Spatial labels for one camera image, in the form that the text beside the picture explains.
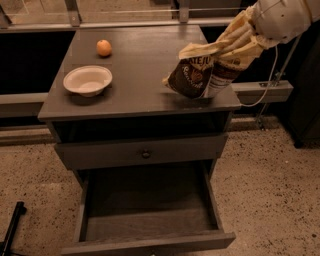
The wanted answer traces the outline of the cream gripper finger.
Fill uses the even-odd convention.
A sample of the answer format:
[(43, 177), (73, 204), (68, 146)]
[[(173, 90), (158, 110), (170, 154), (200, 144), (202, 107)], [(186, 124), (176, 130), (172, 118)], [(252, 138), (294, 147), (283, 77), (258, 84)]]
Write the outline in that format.
[(216, 40), (216, 46), (216, 55), (255, 55), (255, 31), (249, 22), (230, 24)]
[(218, 61), (232, 69), (247, 69), (263, 51), (258, 43), (250, 42), (238, 49), (223, 53)]

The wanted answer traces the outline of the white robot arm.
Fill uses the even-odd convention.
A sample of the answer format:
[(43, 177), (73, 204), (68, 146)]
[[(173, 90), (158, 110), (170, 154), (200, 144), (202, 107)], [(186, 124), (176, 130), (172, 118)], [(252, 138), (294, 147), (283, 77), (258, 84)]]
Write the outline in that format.
[(320, 19), (320, 0), (257, 0), (219, 36), (218, 57), (246, 69), (264, 50), (286, 44)]

